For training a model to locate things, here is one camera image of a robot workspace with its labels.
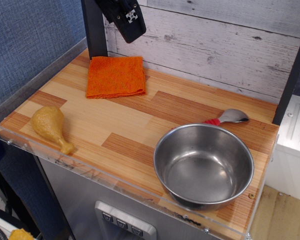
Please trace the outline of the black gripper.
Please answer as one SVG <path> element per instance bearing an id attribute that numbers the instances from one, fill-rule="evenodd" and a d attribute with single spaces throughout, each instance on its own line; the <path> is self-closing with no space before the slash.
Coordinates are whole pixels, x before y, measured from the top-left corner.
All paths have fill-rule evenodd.
<path id="1" fill-rule="evenodd" d="M 95 2 L 110 23 L 117 21 L 117 28 L 126 43 L 130 44 L 146 33 L 146 24 L 138 4 L 129 0 Z"/>

